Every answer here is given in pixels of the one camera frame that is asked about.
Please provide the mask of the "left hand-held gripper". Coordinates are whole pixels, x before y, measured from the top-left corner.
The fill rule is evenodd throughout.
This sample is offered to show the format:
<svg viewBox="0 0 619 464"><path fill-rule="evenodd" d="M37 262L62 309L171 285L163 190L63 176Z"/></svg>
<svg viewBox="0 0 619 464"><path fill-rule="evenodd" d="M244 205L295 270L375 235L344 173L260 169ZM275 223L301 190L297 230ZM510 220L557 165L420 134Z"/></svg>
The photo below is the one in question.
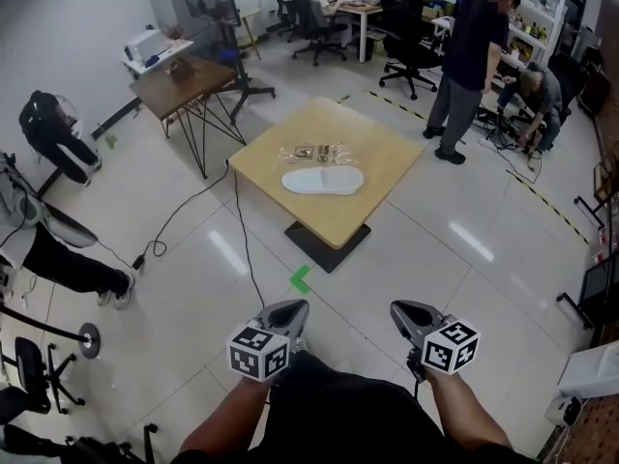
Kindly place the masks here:
<svg viewBox="0 0 619 464"><path fill-rule="evenodd" d="M289 338L296 344L309 314L309 302L297 299L266 306L255 319L259 323L289 323ZM226 341L228 368L256 382L270 381L289 366L289 338L264 330L255 321L239 324Z"/></svg>

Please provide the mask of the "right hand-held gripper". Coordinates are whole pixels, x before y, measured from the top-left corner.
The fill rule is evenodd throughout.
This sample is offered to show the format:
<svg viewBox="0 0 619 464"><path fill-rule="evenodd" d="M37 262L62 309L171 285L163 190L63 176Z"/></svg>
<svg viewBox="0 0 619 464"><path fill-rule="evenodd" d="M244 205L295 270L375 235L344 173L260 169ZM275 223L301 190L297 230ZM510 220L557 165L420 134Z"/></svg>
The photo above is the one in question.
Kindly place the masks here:
<svg viewBox="0 0 619 464"><path fill-rule="evenodd" d="M409 300L392 302L390 314L413 345L407 367L418 381L426 380L428 369L451 376L475 360L481 332L468 321L443 317L435 307ZM438 322L425 326L425 321Z"/></svg>

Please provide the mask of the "white slipper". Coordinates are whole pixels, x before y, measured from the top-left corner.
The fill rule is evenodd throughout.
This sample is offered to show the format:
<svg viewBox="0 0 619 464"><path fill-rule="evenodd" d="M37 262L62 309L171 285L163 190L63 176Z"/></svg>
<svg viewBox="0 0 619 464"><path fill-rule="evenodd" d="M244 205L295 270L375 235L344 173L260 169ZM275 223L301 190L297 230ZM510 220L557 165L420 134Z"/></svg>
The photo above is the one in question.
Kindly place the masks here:
<svg viewBox="0 0 619 464"><path fill-rule="evenodd" d="M298 194L350 195L365 181L363 172L350 165L316 166L292 170L281 176L282 186Z"/></svg>

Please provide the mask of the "clear plastic bag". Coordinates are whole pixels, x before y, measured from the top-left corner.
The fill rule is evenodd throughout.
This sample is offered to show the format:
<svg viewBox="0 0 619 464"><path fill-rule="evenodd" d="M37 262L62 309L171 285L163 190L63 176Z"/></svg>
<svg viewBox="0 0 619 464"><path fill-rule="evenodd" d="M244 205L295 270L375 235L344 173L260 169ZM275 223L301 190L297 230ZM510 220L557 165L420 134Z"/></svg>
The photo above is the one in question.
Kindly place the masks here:
<svg viewBox="0 0 619 464"><path fill-rule="evenodd" d="M327 141L304 141L280 147L277 161L295 169L359 164L355 153L346 144Z"/></svg>

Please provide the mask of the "person's right forearm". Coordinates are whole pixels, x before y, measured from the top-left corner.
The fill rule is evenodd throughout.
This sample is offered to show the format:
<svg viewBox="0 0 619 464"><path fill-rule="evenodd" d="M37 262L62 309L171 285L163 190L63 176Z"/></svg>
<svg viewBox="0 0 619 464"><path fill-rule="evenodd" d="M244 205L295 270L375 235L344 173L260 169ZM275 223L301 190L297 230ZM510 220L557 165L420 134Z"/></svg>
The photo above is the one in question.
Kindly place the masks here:
<svg viewBox="0 0 619 464"><path fill-rule="evenodd" d="M459 374L425 369L444 432L460 447L478 450L484 445L511 448L505 431L486 411Z"/></svg>

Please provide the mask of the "person's left forearm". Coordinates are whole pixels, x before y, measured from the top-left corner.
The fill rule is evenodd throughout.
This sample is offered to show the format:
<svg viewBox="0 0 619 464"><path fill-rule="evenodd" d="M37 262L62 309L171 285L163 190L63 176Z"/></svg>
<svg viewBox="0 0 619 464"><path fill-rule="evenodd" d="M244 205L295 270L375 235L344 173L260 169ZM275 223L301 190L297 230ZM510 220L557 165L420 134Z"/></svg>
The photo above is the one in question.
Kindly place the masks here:
<svg viewBox="0 0 619 464"><path fill-rule="evenodd" d="M183 442L179 452L224 458L247 451L262 416L270 382L242 378L218 408Z"/></svg>

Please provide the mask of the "person's black clothed torso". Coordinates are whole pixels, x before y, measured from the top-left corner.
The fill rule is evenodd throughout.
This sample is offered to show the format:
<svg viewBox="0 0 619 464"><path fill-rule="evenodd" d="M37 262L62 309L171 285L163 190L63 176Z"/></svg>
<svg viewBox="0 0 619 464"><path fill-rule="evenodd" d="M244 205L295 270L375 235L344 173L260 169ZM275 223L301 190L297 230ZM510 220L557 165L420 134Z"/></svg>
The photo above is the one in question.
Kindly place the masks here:
<svg viewBox="0 0 619 464"><path fill-rule="evenodd" d="M270 383L247 451L179 452L170 464L537 464L512 445L462 448L406 388L337 371L310 352Z"/></svg>

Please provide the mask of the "small white device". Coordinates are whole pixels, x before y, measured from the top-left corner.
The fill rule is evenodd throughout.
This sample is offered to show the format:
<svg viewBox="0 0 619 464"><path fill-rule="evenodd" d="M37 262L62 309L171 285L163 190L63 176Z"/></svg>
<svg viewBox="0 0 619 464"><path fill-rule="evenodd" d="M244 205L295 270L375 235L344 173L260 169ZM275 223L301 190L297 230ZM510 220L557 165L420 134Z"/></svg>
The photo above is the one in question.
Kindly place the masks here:
<svg viewBox="0 0 619 464"><path fill-rule="evenodd" d="M558 397L545 410L545 418L560 427L572 427L582 410L582 401L573 396Z"/></svg>

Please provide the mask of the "black metal rack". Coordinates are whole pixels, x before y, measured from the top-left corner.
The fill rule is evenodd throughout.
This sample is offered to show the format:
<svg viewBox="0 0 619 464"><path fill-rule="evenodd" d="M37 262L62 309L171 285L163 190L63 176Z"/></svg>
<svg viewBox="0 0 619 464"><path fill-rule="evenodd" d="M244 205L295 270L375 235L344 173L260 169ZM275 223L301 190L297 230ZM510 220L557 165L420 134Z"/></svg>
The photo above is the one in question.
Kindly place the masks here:
<svg viewBox="0 0 619 464"><path fill-rule="evenodd" d="M595 330L619 320L619 254L585 272L576 300L563 292L556 302L566 303L584 330Z"/></svg>

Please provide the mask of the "white storage box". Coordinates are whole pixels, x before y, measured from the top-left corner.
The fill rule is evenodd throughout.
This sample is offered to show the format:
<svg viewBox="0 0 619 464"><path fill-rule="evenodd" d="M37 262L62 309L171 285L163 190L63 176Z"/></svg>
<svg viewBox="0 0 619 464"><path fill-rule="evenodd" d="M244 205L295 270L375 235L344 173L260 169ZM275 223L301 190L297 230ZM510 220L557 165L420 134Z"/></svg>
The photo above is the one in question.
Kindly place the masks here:
<svg viewBox="0 0 619 464"><path fill-rule="evenodd" d="M558 390L578 398L619 394L619 340L571 354Z"/></svg>

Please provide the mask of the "light wooden table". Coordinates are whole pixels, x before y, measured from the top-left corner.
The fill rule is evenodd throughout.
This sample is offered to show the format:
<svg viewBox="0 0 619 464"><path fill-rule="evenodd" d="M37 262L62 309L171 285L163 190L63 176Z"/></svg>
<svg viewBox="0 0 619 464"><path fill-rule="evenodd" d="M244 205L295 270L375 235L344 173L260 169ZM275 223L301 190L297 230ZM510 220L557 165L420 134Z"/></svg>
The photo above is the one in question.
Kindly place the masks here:
<svg viewBox="0 0 619 464"><path fill-rule="evenodd" d="M277 161L279 148L298 142L342 142L365 177L353 194L298 194L281 176L295 169ZM243 176L294 217L285 235L326 273L334 271L370 233L368 218L422 153L419 145L361 113L315 98L264 131L229 160Z"/></svg>

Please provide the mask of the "dark grey round device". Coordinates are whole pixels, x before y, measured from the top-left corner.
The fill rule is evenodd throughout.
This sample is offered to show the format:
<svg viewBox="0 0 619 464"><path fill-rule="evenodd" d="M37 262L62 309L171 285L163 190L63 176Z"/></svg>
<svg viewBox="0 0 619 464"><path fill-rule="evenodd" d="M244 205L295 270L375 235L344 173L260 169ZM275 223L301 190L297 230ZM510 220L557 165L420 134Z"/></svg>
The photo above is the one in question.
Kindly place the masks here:
<svg viewBox="0 0 619 464"><path fill-rule="evenodd" d="M91 247L99 242L95 233L75 219L52 205L44 207L44 226L55 238L76 248Z"/></svg>

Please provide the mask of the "dark wooden side table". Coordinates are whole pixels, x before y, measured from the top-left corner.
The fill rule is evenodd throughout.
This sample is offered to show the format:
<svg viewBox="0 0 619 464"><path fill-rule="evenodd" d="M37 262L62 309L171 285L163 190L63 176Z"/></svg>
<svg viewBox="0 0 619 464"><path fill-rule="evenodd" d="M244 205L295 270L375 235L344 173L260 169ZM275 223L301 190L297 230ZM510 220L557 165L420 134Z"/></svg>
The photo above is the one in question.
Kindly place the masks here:
<svg viewBox="0 0 619 464"><path fill-rule="evenodd" d="M231 83L236 73L202 58L186 58L194 67L194 75L188 80L176 83L165 69L158 68L141 75L130 89L161 122L165 135L169 135L169 119L179 122L199 173L206 178L206 130L209 127L241 145L246 144L236 124L231 122L231 111L220 98L221 89Z"/></svg>

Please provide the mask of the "black office chair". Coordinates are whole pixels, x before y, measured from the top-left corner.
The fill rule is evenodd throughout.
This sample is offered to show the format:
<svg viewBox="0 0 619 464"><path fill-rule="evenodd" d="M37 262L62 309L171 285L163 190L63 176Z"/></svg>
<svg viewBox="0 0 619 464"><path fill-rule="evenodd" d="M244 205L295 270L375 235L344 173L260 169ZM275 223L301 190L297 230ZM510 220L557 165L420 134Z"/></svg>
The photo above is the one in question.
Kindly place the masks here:
<svg viewBox="0 0 619 464"><path fill-rule="evenodd" d="M63 394L74 406L85 406L83 398L75 398L65 388L61 378L64 371L77 361L74 353L68 355L58 366L53 363L53 351L56 345L47 345L47 361L40 348L30 339L18 337L15 340L15 362L21 388L27 394L28 411L46 415L51 410L48 391L61 415L67 415L69 410L61 405L60 395Z"/></svg>
<svg viewBox="0 0 619 464"><path fill-rule="evenodd" d="M341 61L347 57L340 48L336 35L344 29L341 24L335 24L335 17L322 14L317 2L313 0L281 0L286 7L286 14L295 18L293 26L297 37L306 40L307 45L294 50L291 59L297 60L304 53L312 53L312 64L319 66L319 57L323 52L337 55Z"/></svg>
<svg viewBox="0 0 619 464"><path fill-rule="evenodd" d="M559 82L562 108L568 109L571 101L580 93L583 87L580 65L572 56L560 52L549 59L548 68Z"/></svg>
<svg viewBox="0 0 619 464"><path fill-rule="evenodd" d="M422 0L381 0L382 16L379 28L386 34L383 47L388 61L385 75L378 85L384 87L388 80L404 78L410 88L410 99L417 99L414 80L424 82L432 93L438 88L434 82L421 75L442 64L442 57L434 47L423 44L424 21Z"/></svg>

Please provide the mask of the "small wooden box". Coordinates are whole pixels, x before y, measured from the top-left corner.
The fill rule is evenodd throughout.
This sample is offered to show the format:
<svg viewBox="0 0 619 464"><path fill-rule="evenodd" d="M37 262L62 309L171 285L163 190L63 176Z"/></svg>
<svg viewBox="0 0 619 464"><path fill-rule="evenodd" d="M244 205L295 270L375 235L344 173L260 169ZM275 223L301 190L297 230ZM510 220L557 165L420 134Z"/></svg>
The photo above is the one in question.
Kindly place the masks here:
<svg viewBox="0 0 619 464"><path fill-rule="evenodd" d="M180 83L194 75L194 67L188 58L178 57L170 62L165 72L174 82Z"/></svg>

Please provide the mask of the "white low cabinet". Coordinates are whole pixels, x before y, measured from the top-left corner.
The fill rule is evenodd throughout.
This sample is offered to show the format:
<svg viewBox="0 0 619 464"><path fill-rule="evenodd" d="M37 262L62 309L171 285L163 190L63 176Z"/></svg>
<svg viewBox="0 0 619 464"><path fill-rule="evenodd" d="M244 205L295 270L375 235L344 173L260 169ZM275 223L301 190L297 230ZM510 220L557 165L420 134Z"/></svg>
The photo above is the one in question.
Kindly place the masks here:
<svg viewBox="0 0 619 464"><path fill-rule="evenodd" d="M188 51L193 45L194 42L189 40L168 39L160 29L146 30L125 44L121 58L127 68L143 75Z"/></svg>

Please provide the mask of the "white office desk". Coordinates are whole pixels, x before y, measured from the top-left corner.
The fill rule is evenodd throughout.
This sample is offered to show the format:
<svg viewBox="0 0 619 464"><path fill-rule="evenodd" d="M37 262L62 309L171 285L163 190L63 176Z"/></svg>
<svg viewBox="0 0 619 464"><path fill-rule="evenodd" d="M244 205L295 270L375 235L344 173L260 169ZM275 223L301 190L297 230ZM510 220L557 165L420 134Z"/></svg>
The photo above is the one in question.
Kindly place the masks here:
<svg viewBox="0 0 619 464"><path fill-rule="evenodd" d="M368 18L371 15L380 14L383 9L381 5L338 5L338 10L351 15L357 15L360 18L360 36L359 36L359 62L364 64L367 59L367 40L368 40Z"/></svg>

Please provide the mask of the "white shelf unit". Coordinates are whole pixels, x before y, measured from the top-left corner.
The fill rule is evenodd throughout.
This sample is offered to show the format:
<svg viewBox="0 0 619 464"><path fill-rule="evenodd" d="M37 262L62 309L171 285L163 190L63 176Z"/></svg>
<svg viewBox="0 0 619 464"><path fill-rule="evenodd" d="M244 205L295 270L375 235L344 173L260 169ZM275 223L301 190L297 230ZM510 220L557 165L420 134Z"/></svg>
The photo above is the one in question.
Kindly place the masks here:
<svg viewBox="0 0 619 464"><path fill-rule="evenodd" d="M456 0L441 1L452 4ZM510 14L502 60L514 69L522 69L530 61L547 64L556 51L565 13L566 0L521 0Z"/></svg>

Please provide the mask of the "black stanchion post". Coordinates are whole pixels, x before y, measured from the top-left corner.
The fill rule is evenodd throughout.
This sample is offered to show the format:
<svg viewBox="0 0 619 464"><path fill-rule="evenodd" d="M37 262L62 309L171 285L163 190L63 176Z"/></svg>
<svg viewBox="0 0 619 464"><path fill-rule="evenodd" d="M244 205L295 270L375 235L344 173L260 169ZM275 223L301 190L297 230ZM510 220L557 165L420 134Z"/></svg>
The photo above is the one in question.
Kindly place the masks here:
<svg viewBox="0 0 619 464"><path fill-rule="evenodd" d="M101 335L98 328L92 323L84 323L80 327L78 333L71 333L53 326L49 326L43 322L34 320L24 314L10 309L2 301L0 301L0 314L7 315L16 321L41 330L45 333L54 334L77 342L81 354L86 359L95 359L100 353L102 344Z"/></svg>

